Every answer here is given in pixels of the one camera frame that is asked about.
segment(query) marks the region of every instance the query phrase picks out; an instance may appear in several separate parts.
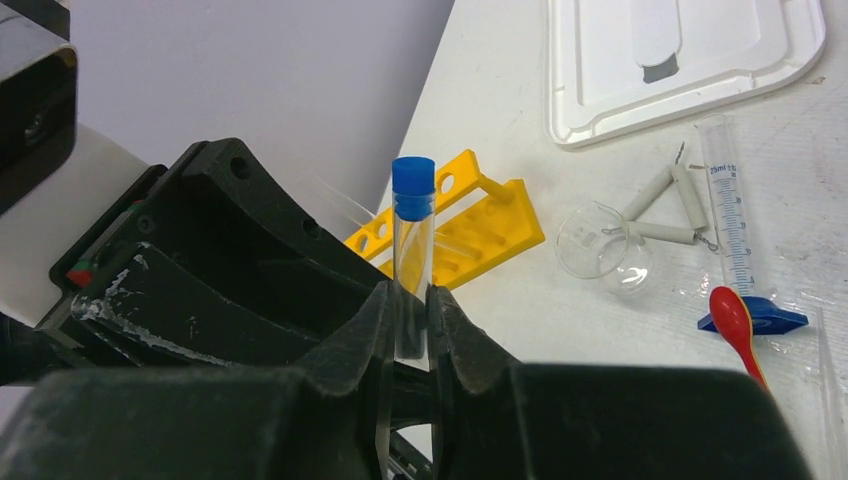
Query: red plastic spoon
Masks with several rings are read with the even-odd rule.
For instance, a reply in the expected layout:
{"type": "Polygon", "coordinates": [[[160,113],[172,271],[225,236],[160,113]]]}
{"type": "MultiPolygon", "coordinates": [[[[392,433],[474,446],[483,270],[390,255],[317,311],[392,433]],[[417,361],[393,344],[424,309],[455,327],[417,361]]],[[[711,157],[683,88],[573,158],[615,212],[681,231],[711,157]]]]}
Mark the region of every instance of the red plastic spoon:
{"type": "Polygon", "coordinates": [[[742,358],[748,374],[768,390],[763,371],[757,362],[757,356],[754,355],[753,324],[745,302],[733,289],[716,287],[710,294],[710,315],[718,333],[742,358]]]}

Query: glass beaker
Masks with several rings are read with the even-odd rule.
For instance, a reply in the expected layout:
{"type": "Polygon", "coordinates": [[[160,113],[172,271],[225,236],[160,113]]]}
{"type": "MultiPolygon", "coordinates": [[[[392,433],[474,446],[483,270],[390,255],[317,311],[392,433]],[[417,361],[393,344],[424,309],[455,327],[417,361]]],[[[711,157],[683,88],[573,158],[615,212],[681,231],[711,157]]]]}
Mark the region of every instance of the glass beaker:
{"type": "Polygon", "coordinates": [[[559,227],[559,263],[571,275],[598,280],[616,295],[630,295],[645,285],[654,271],[654,255],[645,241],[631,232],[614,209],[590,202],[559,227]]]}

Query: clear glass test tube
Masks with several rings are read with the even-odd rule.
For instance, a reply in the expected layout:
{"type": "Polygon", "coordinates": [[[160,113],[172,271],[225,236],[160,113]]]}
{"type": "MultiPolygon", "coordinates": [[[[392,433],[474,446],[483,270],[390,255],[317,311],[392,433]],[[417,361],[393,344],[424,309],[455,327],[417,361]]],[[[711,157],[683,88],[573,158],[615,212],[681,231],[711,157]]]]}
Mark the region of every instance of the clear glass test tube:
{"type": "Polygon", "coordinates": [[[435,163],[424,157],[401,157],[392,163],[394,209],[394,286],[400,298],[395,325],[395,356],[421,359],[426,353],[427,288],[433,276],[435,163]]]}

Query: blue test tube cap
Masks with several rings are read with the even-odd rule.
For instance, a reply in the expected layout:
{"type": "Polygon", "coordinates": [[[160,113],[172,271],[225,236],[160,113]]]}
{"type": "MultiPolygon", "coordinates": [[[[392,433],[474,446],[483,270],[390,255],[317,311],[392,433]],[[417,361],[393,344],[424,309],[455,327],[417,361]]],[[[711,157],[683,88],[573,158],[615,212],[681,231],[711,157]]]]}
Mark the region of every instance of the blue test tube cap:
{"type": "Polygon", "coordinates": [[[392,162],[392,193],[395,215],[420,222],[433,213],[436,193],[436,162],[426,157],[400,157],[392,162]]]}

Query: white plastic tray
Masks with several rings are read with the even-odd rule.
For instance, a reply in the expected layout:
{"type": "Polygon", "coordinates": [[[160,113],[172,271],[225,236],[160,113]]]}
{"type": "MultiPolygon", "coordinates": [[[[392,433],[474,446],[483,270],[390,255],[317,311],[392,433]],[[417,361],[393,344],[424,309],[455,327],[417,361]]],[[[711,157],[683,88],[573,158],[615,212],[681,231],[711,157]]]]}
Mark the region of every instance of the white plastic tray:
{"type": "Polygon", "coordinates": [[[548,128],[566,147],[780,88],[815,63],[825,40],[819,0],[548,4],[548,128]],[[677,73],[646,83],[643,65],[671,53],[677,73]]]}

